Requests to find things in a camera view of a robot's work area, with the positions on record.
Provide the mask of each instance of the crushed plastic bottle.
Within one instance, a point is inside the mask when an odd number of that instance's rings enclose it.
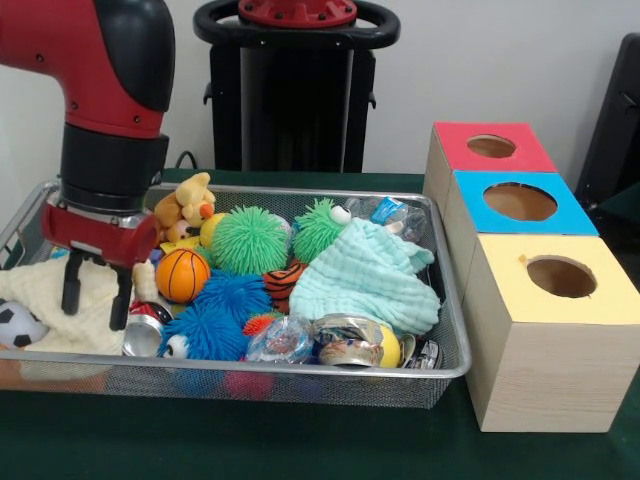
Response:
[[[427,229],[424,210],[391,197],[348,198],[344,207],[352,217],[383,225],[407,242],[418,243]]]

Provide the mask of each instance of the teddy bear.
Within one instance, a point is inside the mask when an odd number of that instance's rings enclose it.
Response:
[[[154,209],[158,243],[177,242],[191,236],[215,213],[215,196],[207,186],[211,177],[202,172],[182,182],[176,191],[160,200]]]

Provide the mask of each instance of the googly eye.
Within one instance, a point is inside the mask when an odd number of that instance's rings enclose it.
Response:
[[[164,358],[187,358],[189,348],[187,346],[187,337],[184,335],[174,335],[167,341],[167,350],[164,352]]]
[[[351,212],[346,208],[336,205],[331,209],[331,219],[339,225],[346,225],[351,221]]]

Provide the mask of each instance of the stacked boxes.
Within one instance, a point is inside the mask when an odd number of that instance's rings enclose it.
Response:
[[[444,218],[483,431],[607,431],[640,363],[640,295],[523,124],[438,123]]]

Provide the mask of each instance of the cardboard cutout hole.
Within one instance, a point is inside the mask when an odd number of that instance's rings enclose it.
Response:
[[[471,137],[467,147],[474,153],[489,158],[507,158],[516,151],[516,145],[497,135],[477,135]]]
[[[541,222],[558,210],[544,190],[522,183],[499,183],[484,192],[484,201],[498,213],[514,220]]]
[[[596,289],[596,279],[586,265],[564,257],[538,257],[527,265],[529,277],[558,297],[581,298]]]

